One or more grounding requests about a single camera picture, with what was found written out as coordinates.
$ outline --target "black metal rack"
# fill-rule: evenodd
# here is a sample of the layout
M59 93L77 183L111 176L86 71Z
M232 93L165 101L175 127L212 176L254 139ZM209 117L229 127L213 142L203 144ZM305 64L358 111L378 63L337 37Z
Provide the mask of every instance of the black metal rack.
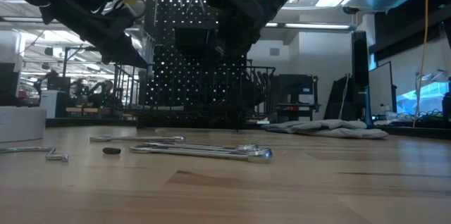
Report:
M138 117L139 127L240 129L272 112L275 68L149 66L144 103L126 111Z
M156 42L153 64L142 77L139 106L128 113L138 117L138 127L210 127L240 129L271 112L271 79L275 68L247 66L246 56L220 63L210 58L203 41L217 26L218 11L200 1L147 1L144 29ZM205 34L206 40L200 41Z

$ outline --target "ceiling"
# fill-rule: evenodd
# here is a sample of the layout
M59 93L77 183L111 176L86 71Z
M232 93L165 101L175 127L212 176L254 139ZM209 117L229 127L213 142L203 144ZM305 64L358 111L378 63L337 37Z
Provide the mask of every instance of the ceiling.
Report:
M341 6L355 6L365 11L388 11L390 8L399 6L405 0L292 0L282 7L278 15L273 19L279 23L351 23L352 17L342 12ZM135 15L145 10L143 3L137 3L130 7ZM40 17L39 9L25 3L23 0L0 0L0 16L30 16ZM24 33L27 44L36 40L36 44L41 46L31 46L25 52L26 61L35 61L27 63L25 71L46 72L41 67L43 60L60 60L58 56L44 55L45 47L42 46L79 46L85 44L78 39L78 36L68 31L66 27L60 24L44 26L37 23L0 23L0 30L17 30ZM299 30L270 29L266 28L261 33L262 39L283 40L289 44L294 35ZM131 32L136 39L136 48L139 48L140 31ZM94 52L83 52L78 56L86 61L100 61L100 55ZM52 67L60 70L58 63L52 63ZM111 71L112 66L100 65L104 72ZM68 66L69 73L86 73L84 63Z

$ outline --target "workbench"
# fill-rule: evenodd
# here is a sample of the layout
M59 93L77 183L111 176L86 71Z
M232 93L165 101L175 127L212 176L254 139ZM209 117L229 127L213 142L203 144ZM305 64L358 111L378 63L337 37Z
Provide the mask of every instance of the workbench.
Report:
M273 150L271 164L131 154L95 135L185 136ZM264 131L49 128L44 153L0 154L0 223L451 223L451 141L355 140ZM104 155L118 147L120 155Z

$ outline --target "white cylinder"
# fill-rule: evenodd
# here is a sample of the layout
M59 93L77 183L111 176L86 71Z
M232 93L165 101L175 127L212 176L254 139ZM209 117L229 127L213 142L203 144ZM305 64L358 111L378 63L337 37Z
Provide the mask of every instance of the white cylinder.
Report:
M46 115L42 108L0 107L0 143L43 138Z

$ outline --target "allen key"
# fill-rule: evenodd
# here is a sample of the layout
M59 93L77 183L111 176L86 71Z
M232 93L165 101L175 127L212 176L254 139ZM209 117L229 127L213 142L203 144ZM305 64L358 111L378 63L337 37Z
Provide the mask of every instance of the allen key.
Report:
M45 156L45 159L48 161L69 162L69 155L55 154L56 148L54 147L11 147L0 149L0 154L19 153L24 151L46 151L47 155Z
M136 154L176 154L184 156L196 156L207 158L230 158L241 161L249 161L252 163L269 163L273 156L270 149L253 149L250 151L231 150L198 150L198 149L181 149L175 147L160 147L157 145L143 144L136 147L130 147L130 152Z
M160 136L97 136L90 137L90 142L185 142L185 137L160 137Z

